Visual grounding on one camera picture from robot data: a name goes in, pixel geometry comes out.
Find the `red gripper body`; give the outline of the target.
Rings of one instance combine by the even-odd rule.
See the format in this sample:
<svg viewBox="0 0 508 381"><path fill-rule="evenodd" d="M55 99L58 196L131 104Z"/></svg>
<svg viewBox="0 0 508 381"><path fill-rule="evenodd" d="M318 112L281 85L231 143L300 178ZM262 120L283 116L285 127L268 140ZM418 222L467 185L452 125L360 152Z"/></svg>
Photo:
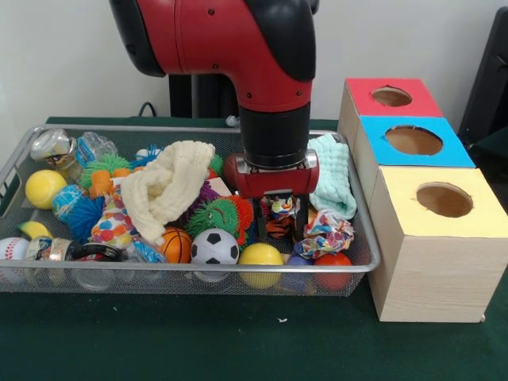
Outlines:
<svg viewBox="0 0 508 381"><path fill-rule="evenodd" d="M233 155L233 187L244 198L273 194L305 195L314 192L319 178L318 155L308 150L296 167L265 170L251 166L241 154Z"/></svg>

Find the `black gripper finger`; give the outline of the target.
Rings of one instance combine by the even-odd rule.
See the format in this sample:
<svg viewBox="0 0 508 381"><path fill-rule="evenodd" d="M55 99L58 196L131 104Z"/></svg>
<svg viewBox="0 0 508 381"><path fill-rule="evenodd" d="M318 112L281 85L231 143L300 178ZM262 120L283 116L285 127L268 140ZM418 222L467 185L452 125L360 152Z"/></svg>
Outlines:
<svg viewBox="0 0 508 381"><path fill-rule="evenodd" d="M256 223L256 234L259 241L264 241L267 236L266 221L260 198L253 199L253 211Z"/></svg>
<svg viewBox="0 0 508 381"><path fill-rule="evenodd" d="M301 241L304 238L304 230L308 223L309 195L303 194L299 197L299 209L295 219L295 240Z"/></svg>

